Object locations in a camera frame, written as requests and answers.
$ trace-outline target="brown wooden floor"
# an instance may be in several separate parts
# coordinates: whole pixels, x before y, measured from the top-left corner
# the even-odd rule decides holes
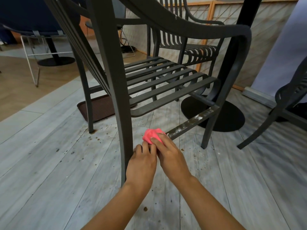
[[[37,73],[35,60],[31,60]],[[76,63],[57,67],[40,67],[39,87],[35,87],[27,60],[0,56],[0,121],[25,108],[46,94],[78,77]]]

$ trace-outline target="person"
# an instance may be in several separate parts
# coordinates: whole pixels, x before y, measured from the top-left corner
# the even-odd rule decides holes
[[[125,184],[81,230],[124,230],[151,189],[157,156],[164,173],[179,190],[202,230],[244,230],[197,178],[191,175],[185,158],[175,143],[164,134],[158,135],[163,143],[151,138],[152,145],[143,142],[136,146],[127,166]]]

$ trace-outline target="round black table base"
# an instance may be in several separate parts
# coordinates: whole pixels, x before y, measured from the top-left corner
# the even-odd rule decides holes
[[[59,57],[59,60],[56,60],[56,61],[52,57],[52,58],[40,60],[37,63],[41,66],[51,67],[51,66],[60,66],[60,65],[72,64],[73,62],[75,62],[75,58],[62,56],[62,57]]]
[[[198,101],[193,97],[187,97],[181,103],[181,111],[186,118],[191,119],[197,114],[208,109],[209,106]],[[200,123],[198,126],[206,128],[208,120]],[[213,131],[229,132],[236,131],[243,127],[245,123],[244,114],[234,104],[225,101],[221,112],[216,120]]]

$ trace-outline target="hand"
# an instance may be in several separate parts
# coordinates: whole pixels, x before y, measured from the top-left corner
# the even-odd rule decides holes
[[[156,168],[156,146],[148,146],[145,141],[142,146],[138,144],[127,166],[125,185],[132,185],[135,191],[145,198],[153,183]]]
[[[188,165],[182,152],[168,136],[161,133],[158,133],[158,136],[163,143],[156,138],[150,140],[159,150],[160,165],[170,181],[180,189],[192,178]]]

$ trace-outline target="forearm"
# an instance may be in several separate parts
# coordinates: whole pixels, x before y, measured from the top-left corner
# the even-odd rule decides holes
[[[202,230],[244,230],[195,177],[178,189]]]
[[[125,184],[81,230],[124,230],[144,198],[132,185]]]

